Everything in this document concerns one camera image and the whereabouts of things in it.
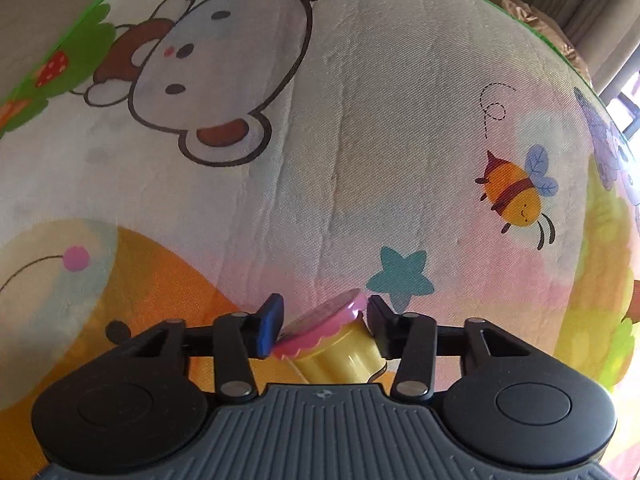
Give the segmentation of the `pink yellow toy cup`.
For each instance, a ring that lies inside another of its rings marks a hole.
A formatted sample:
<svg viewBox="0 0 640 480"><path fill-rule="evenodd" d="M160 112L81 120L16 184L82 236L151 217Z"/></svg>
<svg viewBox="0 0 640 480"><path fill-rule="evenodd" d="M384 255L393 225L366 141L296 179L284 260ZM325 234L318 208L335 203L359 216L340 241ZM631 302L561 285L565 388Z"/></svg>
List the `pink yellow toy cup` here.
<svg viewBox="0 0 640 480"><path fill-rule="evenodd" d="M346 290L285 326L273 355L310 384L366 384L386 372L386 359L368 330L368 298Z"/></svg>

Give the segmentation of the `cartoon animal play mat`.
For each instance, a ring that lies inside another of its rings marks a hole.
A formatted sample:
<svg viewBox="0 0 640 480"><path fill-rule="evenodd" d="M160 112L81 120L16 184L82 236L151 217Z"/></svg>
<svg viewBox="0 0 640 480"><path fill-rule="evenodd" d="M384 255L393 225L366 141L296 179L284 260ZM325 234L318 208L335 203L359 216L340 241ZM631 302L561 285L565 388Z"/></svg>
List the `cartoon animal play mat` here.
<svg viewBox="0 0 640 480"><path fill-rule="evenodd" d="M277 292L488 318L612 394L639 474L639 156L487 0L2 0L1 474L108 348Z"/></svg>

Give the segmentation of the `beige curtain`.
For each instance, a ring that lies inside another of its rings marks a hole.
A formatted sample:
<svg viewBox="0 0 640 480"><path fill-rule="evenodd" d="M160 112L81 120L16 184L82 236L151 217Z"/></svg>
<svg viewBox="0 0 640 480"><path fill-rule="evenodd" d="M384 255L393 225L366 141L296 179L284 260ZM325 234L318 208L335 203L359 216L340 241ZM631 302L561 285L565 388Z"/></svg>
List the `beige curtain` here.
<svg viewBox="0 0 640 480"><path fill-rule="evenodd" d="M605 101L639 64L639 0L523 0L544 12L586 62L593 87Z"/></svg>

